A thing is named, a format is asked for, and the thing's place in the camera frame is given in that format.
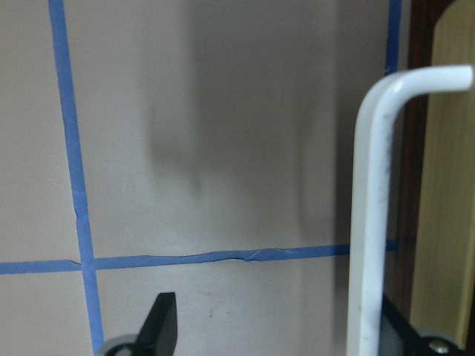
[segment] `white wall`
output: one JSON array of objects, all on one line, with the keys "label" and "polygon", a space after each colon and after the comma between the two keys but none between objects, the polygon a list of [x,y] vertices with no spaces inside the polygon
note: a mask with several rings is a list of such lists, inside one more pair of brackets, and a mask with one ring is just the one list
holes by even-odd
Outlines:
[{"label": "white wall", "polygon": [[[348,243],[353,127],[384,73],[387,8],[65,0],[96,257]],[[48,7],[9,0],[0,16],[0,263],[79,261]],[[97,275],[106,339],[174,290],[178,356],[343,354],[347,257]],[[7,354],[91,354],[78,272],[0,283]]]}]

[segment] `tape grid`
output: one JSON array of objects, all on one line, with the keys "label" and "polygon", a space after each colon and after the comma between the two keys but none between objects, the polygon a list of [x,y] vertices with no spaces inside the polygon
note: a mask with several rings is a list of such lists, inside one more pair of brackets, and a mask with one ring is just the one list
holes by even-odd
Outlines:
[{"label": "tape grid", "polygon": [[91,342],[93,351],[96,353],[104,343],[104,336],[102,331],[96,268],[94,266],[91,229],[89,226],[88,200],[82,170],[65,8],[62,0],[48,0],[48,6],[53,32],[53,49],[58,74],[59,95],[61,98],[62,116],[65,126],[66,151],[71,176],[73,204],[74,211],[76,212],[76,230],[79,243],[79,255],[81,257],[82,279],[88,309]]},{"label": "tape grid", "polygon": [[[181,257],[129,256],[94,258],[79,144],[76,104],[74,101],[65,8],[63,0],[48,0],[48,6],[53,33],[53,49],[58,75],[59,94],[61,97],[62,115],[65,126],[66,150],[71,176],[73,204],[76,212],[76,230],[81,263],[75,263],[70,260],[0,263],[0,275],[81,271],[84,281],[86,306],[88,308],[89,327],[94,354],[99,350],[104,341],[96,270],[207,263],[221,260],[264,262],[341,256],[350,253],[349,245],[329,245],[289,249],[272,248],[254,251],[216,251],[207,254]],[[398,68],[401,14],[402,0],[390,0],[385,74],[396,72]],[[396,243],[394,241],[388,241],[387,251],[395,250]]]},{"label": "tape grid", "polygon": [[398,71],[399,38],[402,20],[402,0],[390,0],[387,23],[386,68],[385,76]]}]

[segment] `metal screw head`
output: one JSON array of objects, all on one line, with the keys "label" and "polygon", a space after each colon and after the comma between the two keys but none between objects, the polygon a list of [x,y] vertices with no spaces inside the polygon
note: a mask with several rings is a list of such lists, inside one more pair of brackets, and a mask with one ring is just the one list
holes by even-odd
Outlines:
[{"label": "metal screw head", "polygon": [[439,339],[432,340],[429,343],[429,347],[441,355],[448,354],[448,352],[450,351],[448,344],[446,344],[444,341],[439,340]]}]

